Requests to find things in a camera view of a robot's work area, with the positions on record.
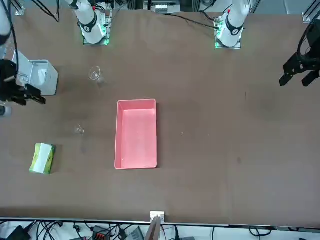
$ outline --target pink tray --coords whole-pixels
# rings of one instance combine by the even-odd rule
[[[118,101],[115,169],[157,167],[156,100]]]

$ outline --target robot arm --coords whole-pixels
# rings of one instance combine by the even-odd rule
[[[11,25],[6,14],[6,9],[8,9],[8,2],[5,2],[4,6],[0,3],[0,46],[4,45],[10,37]]]
[[[11,20],[7,12],[10,12],[10,0],[0,0],[0,47],[5,45],[11,35]],[[26,84],[25,87],[16,84],[17,65],[7,59],[0,59],[0,101],[15,102],[26,105],[27,100],[34,100],[45,104],[46,99],[41,97],[39,89]]]
[[[232,0],[230,11],[222,16],[221,33],[217,36],[224,46],[232,48],[238,43],[249,10],[248,0]]]
[[[90,44],[99,43],[107,34],[104,30],[105,14],[102,14],[99,10],[93,10],[88,0],[65,1],[74,10],[85,40]]]

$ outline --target clear glass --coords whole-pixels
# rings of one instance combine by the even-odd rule
[[[89,71],[89,79],[95,81],[98,87],[102,87],[106,81],[102,75],[102,71],[99,66],[93,66]]]
[[[85,129],[80,125],[74,126],[74,132],[79,135],[83,135],[85,133]]]

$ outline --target green tissue box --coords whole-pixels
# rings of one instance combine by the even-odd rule
[[[37,143],[29,171],[37,174],[49,174],[54,153],[55,148],[53,145]]]

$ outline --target table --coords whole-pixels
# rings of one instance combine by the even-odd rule
[[[182,13],[208,21],[200,13]],[[241,50],[213,31],[144,10],[115,14],[109,46],[83,46],[68,9],[16,18],[19,50],[57,69],[46,105],[0,120],[2,216],[320,227],[320,82],[278,80],[306,25],[249,15]],[[88,78],[100,66],[107,85]],[[158,167],[115,170],[118,100],[157,101]],[[84,135],[74,133],[81,124]],[[29,173],[35,143],[52,174]]]

